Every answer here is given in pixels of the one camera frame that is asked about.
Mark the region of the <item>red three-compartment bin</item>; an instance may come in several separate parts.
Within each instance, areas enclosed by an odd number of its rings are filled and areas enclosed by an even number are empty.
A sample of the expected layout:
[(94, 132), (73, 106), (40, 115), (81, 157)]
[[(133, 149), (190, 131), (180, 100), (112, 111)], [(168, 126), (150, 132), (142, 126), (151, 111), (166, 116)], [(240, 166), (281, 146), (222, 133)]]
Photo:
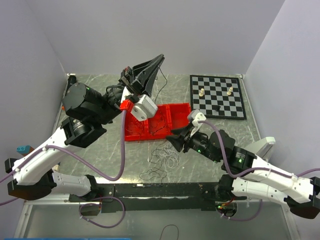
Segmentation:
[(171, 130), (188, 125), (191, 106), (188, 102), (160, 104), (155, 116), (138, 121), (130, 112), (125, 117), (124, 140), (140, 142), (162, 140), (171, 135)]

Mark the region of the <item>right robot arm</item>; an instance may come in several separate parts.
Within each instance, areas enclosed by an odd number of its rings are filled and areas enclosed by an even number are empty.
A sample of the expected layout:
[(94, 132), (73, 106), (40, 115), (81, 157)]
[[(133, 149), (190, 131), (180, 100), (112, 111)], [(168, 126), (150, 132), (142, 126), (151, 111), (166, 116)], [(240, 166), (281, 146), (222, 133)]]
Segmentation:
[(211, 135), (192, 132), (193, 126), (174, 129), (166, 140), (178, 151), (194, 150), (213, 162), (222, 161), (226, 171), (218, 184), (223, 199), (246, 197), (268, 200), (284, 206), (294, 215), (315, 219), (320, 213), (320, 179), (289, 173), (235, 145), (224, 130)]

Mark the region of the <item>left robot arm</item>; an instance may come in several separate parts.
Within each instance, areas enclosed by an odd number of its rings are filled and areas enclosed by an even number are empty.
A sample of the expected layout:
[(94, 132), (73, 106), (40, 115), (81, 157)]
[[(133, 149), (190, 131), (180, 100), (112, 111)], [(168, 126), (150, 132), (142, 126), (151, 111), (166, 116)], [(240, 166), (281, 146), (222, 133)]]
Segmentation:
[(27, 201), (38, 200), (51, 193), (71, 194), (86, 201), (95, 200), (100, 192), (92, 175), (72, 176), (59, 173), (54, 166), (65, 155), (87, 148), (103, 134), (105, 125), (117, 116), (132, 114), (137, 121), (155, 116), (157, 105), (151, 100), (157, 73), (164, 55), (126, 67), (117, 84), (101, 94), (90, 86), (71, 77), (62, 105), (66, 119), (39, 147), (21, 159), (8, 158), (5, 170), (7, 191), (12, 197)]

